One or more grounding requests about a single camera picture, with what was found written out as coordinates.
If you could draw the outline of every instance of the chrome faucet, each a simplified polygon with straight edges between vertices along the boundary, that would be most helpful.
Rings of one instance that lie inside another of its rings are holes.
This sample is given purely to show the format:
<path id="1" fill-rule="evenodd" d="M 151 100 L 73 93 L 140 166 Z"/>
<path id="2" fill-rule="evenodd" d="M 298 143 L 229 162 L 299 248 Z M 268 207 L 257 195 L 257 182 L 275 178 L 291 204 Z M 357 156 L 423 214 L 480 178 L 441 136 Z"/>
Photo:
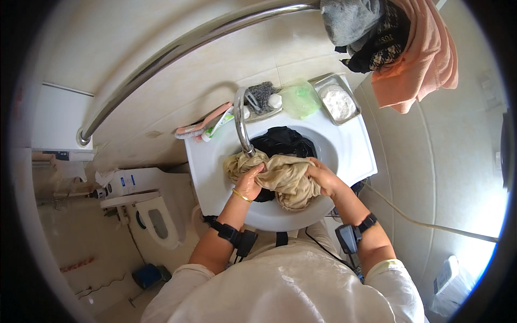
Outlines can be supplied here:
<path id="1" fill-rule="evenodd" d="M 244 108 L 244 98 L 248 100 L 251 106 L 254 108 L 259 104 L 257 100 L 251 94 L 247 87 L 240 87 L 235 94 L 235 100 L 233 101 L 233 114 L 235 116 L 235 127 L 237 128 L 237 135 L 242 146 L 242 152 L 246 157 L 251 158 L 255 156 L 255 148 L 250 143 L 248 132 L 246 131 L 245 118 L 242 109 Z"/>

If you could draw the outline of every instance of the sink countertop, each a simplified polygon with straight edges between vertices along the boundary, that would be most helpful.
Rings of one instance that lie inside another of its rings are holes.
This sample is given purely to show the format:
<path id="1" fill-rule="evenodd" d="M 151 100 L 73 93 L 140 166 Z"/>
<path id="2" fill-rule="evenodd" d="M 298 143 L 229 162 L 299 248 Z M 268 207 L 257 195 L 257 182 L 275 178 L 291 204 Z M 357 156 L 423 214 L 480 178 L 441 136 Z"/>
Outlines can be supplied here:
<path id="1" fill-rule="evenodd" d="M 250 139 L 263 135 L 271 127 L 287 126 L 313 141 L 318 159 L 327 164 L 347 185 L 351 186 L 377 173 L 370 138 L 362 116 L 342 126 L 335 126 L 323 110 L 304 120 L 290 118 L 282 111 L 270 119 L 246 124 Z M 223 172 L 224 159 L 241 151 L 235 123 L 219 128 L 210 142 L 185 140 L 190 172 L 205 216 L 218 216 L 232 194 L 231 181 Z M 315 198 L 305 211 L 283 210 L 275 200 L 253 202 L 245 223 L 265 231 L 283 232 L 301 229 L 322 219 L 332 208 L 326 196 Z"/>

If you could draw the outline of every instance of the metal tray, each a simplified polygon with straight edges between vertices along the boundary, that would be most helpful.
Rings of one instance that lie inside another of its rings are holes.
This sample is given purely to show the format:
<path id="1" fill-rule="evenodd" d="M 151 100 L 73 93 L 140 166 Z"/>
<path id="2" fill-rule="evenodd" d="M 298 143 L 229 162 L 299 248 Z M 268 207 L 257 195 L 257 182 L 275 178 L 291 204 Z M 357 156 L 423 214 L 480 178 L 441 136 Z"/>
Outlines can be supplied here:
<path id="1" fill-rule="evenodd" d="M 325 111 L 327 112 L 327 115 L 329 116 L 329 118 L 332 121 L 332 123 L 335 124 L 336 126 L 342 126 L 345 123 L 347 123 L 348 121 L 352 120 L 353 118 L 355 118 L 355 117 L 357 117 L 358 115 L 361 114 L 361 107 L 359 106 L 359 103 L 357 103 L 357 100 L 354 97 L 354 94 L 352 93 L 352 90 L 348 87 L 348 85 L 343 81 L 343 79 L 339 75 L 337 75 L 337 74 L 326 74 L 326 75 L 318 76 L 317 78 L 313 78 L 311 80 L 308 80 L 308 82 L 312 85 L 312 87 L 314 88 L 314 90 L 318 94 L 318 97 L 320 98 L 320 100 L 322 102 L 322 105 L 325 108 Z M 347 118 L 347 119 L 344 119 L 344 120 L 335 120 L 334 117 L 332 117 L 332 114 L 330 113 L 328 107 L 323 102 L 323 100 L 322 100 L 322 98 L 320 96 L 320 90 L 327 83 L 330 83 L 330 82 L 337 83 L 352 98 L 352 101 L 354 102 L 354 104 L 356 106 L 356 112 L 350 118 Z"/>

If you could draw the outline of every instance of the grab bar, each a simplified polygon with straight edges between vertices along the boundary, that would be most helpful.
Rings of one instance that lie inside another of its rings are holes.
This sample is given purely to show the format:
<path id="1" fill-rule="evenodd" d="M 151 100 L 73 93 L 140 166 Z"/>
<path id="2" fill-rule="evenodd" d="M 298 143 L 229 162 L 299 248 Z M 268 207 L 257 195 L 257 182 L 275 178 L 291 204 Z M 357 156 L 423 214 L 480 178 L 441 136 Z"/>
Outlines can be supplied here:
<path id="1" fill-rule="evenodd" d="M 86 146 L 95 130 L 131 93 L 159 71 L 188 53 L 211 41 L 256 23 L 288 13 L 319 9 L 319 0 L 264 1 L 224 14 L 180 36 L 140 65 L 113 91 L 95 118 L 92 118 L 85 127 L 79 129 L 77 133 L 78 143 L 81 146 Z"/>

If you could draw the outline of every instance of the hand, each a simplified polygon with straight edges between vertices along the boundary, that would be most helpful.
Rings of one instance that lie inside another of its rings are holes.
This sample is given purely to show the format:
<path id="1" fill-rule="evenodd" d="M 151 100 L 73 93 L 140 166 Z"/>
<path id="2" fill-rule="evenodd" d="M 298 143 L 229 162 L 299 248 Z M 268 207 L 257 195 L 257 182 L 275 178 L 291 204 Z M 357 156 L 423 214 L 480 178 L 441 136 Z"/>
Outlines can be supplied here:
<path id="1" fill-rule="evenodd" d="M 250 169 L 247 173 L 242 174 L 239 177 L 237 184 L 235 184 L 235 190 L 250 200 L 256 199 L 262 187 L 255 183 L 255 177 L 264 169 L 265 166 L 266 164 L 260 163 Z"/>
<path id="2" fill-rule="evenodd" d="M 322 187 L 323 195 L 334 197 L 346 184 L 336 176 L 324 163 L 314 157 L 307 157 L 316 166 L 309 166 L 305 172 L 306 176 L 310 176 Z"/>

